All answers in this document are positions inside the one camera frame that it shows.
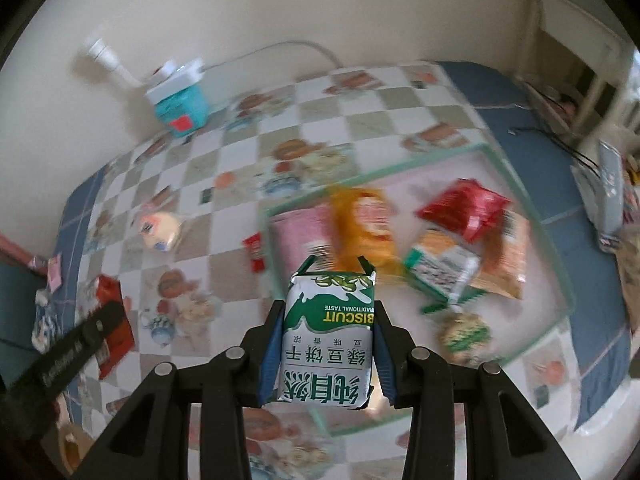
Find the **gloved left hand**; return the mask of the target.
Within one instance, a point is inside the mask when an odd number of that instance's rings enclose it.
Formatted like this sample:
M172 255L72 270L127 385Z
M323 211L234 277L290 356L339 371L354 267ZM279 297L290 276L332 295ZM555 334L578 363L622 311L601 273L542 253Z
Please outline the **gloved left hand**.
M93 443L93 437L72 422L58 422L40 441L47 458L65 478L76 471Z

